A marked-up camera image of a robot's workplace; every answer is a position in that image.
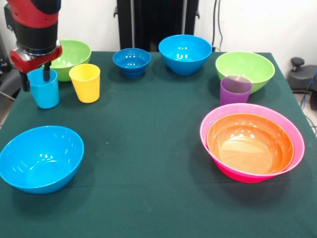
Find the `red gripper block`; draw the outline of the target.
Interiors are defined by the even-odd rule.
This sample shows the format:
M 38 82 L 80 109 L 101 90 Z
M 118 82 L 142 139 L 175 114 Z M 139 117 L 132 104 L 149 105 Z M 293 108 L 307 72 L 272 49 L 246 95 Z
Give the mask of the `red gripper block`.
M 43 77 L 44 81 L 50 79 L 51 62 L 60 57 L 62 54 L 62 46 L 59 40 L 56 41 L 56 48 L 47 55 L 31 55 L 23 52 L 19 48 L 9 51 L 9 57 L 15 68 L 20 71 L 22 88 L 25 92 L 30 92 L 30 82 L 27 73 L 44 65 Z

